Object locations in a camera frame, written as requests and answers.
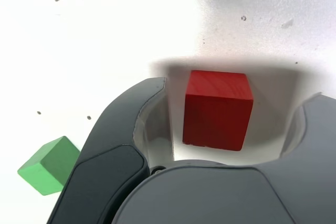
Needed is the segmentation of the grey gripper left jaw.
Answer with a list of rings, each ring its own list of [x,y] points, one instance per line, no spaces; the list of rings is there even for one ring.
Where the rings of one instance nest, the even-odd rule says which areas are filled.
[[[173,159],[166,79],[145,79],[99,116],[49,223],[110,223],[151,168]]]

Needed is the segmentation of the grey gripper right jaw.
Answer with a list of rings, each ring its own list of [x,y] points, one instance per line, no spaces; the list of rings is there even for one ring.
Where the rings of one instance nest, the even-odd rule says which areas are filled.
[[[299,145],[250,166],[175,166],[142,182],[113,223],[335,223],[335,99],[298,109]]]

